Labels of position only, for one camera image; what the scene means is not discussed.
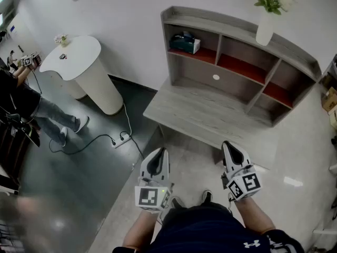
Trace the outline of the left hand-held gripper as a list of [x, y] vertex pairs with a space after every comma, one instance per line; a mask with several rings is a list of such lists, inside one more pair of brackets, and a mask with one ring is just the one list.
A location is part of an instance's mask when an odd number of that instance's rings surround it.
[[[141, 177], [155, 176], [160, 180], [169, 179], [169, 153], [166, 148], [152, 151], [141, 163]], [[135, 205], [150, 213], [160, 213], [169, 207], [173, 183], [165, 185], [157, 181], [139, 178], [135, 186]]]

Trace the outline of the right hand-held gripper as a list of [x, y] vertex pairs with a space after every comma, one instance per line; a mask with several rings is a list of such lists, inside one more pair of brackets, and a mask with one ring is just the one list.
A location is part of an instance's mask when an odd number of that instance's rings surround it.
[[251, 197], [261, 190], [261, 181], [248, 153], [238, 144], [224, 141], [222, 144], [223, 164], [227, 172], [221, 176], [224, 189], [229, 189], [232, 201]]

